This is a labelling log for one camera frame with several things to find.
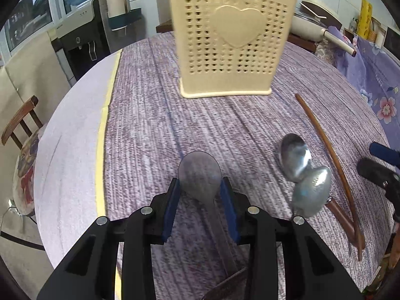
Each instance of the window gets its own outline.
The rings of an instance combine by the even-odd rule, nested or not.
[[[20,0],[4,25],[10,51],[51,21],[49,0]]]

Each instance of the chair cushion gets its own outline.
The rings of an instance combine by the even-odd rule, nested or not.
[[[33,178],[39,140],[43,136],[46,125],[35,131],[24,143],[15,165],[13,179],[13,198],[20,214],[35,214]]]

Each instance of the floor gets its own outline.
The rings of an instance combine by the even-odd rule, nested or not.
[[[7,209],[7,205],[1,203],[0,221],[1,215]],[[1,229],[21,239],[36,244],[42,243],[36,224],[28,217],[21,217],[14,212],[7,212]],[[0,254],[21,288],[31,299],[36,299],[43,284],[53,271],[46,253],[0,238]]]

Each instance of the heart shape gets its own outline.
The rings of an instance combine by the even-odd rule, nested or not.
[[[240,10],[223,5],[210,17],[211,26],[229,45],[240,48],[260,35],[265,27],[265,17],[253,8]]]

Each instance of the silver bolt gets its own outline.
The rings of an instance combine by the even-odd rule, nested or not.
[[[302,224],[304,224],[304,218],[302,217],[302,216],[295,216],[294,218],[293,218],[293,222],[295,223],[295,224],[298,224],[298,225],[302,225]]]
[[[250,207],[247,209],[247,211],[248,211],[250,214],[259,214],[260,209],[259,209],[257,206],[250,206]]]
[[[100,216],[100,217],[97,218],[96,223],[99,226],[102,226],[103,224],[107,223],[107,218],[105,216]]]
[[[150,206],[145,206],[140,210],[141,214],[147,215],[153,212],[153,209]]]

